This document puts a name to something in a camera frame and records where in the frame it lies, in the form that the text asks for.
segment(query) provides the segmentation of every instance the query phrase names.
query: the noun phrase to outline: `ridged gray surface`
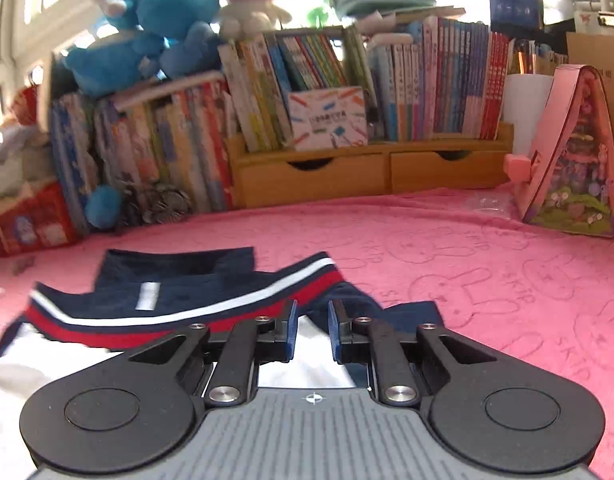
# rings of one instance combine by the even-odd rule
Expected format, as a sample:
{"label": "ridged gray surface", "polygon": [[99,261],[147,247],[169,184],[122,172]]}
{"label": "ridged gray surface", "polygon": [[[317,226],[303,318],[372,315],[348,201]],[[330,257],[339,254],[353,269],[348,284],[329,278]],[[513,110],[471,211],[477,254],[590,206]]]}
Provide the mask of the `ridged gray surface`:
{"label": "ridged gray surface", "polygon": [[[309,402],[310,394],[322,397]],[[34,480],[68,480],[47,469]],[[460,462],[412,410],[381,406],[366,390],[261,389],[241,408],[207,415],[178,452],[118,480],[493,480]],[[579,467],[545,478],[591,480]]]}

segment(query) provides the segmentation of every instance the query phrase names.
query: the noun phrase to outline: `red stripe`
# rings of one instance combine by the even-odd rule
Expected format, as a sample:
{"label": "red stripe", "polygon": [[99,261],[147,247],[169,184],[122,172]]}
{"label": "red stripe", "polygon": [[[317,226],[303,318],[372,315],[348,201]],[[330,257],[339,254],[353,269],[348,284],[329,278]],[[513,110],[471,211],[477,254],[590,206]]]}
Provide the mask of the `red stripe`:
{"label": "red stripe", "polygon": [[[298,302],[299,308],[308,304],[310,301],[317,298],[328,288],[337,283],[340,283],[343,277],[338,270],[331,270],[327,274],[312,280],[307,283],[303,288],[293,292],[290,297]],[[286,298],[276,301],[271,305],[263,306],[258,310],[241,314],[240,316],[228,317],[226,319],[219,319],[209,323],[209,327],[212,332],[226,332],[243,319],[249,319],[256,316],[269,316],[276,317],[284,303]],[[125,333],[125,334],[105,334],[105,333],[92,333],[92,332],[78,332],[75,330],[69,330],[62,326],[56,325],[52,319],[45,317],[41,312],[44,312],[42,308],[30,304],[27,307],[24,315],[26,318],[42,333],[47,334],[51,339],[57,341],[63,341],[66,343],[81,343],[86,346],[92,346],[96,348],[109,348],[113,350],[125,350],[128,348],[134,348],[136,346],[143,345],[153,339],[164,336],[173,330],[165,330],[161,332],[142,332],[142,333]],[[202,316],[192,319],[187,319],[182,322],[192,323],[202,321]]]}

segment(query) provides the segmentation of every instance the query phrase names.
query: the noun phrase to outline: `wooden drawer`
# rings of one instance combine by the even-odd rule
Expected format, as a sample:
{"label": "wooden drawer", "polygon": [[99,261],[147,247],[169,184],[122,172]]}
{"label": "wooden drawer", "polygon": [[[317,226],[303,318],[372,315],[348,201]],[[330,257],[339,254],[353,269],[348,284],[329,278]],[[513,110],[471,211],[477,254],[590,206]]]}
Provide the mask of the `wooden drawer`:
{"label": "wooden drawer", "polygon": [[385,155],[341,156],[241,166],[239,204],[280,204],[387,193]]}
{"label": "wooden drawer", "polygon": [[392,153],[391,192],[482,189],[507,182],[505,152]]}

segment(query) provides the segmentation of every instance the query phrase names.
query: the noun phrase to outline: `pink tablecloth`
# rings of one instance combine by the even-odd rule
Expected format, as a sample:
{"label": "pink tablecloth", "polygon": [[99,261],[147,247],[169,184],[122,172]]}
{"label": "pink tablecloth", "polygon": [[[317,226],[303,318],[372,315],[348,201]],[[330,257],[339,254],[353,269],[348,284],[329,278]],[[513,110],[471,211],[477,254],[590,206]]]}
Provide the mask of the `pink tablecloth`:
{"label": "pink tablecloth", "polygon": [[450,191],[345,199],[92,236],[38,254],[18,278],[10,275],[12,261],[2,262],[0,330],[24,308],[35,280],[66,292],[89,290],[108,248],[167,253],[253,245],[262,270],[328,251],[346,279],[383,306],[433,299],[449,328],[590,389],[607,415],[593,469],[613,480],[614,239],[533,228],[509,213],[475,210],[481,203],[506,199]]}

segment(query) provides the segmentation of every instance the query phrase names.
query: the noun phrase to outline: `white cylinder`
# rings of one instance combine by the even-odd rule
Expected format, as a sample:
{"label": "white cylinder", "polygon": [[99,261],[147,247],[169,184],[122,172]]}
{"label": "white cylinder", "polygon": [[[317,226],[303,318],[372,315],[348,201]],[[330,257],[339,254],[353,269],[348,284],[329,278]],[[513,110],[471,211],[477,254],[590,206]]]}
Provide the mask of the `white cylinder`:
{"label": "white cylinder", "polygon": [[503,121],[514,125],[514,155],[529,155],[553,79],[540,74],[511,74],[505,78]]}

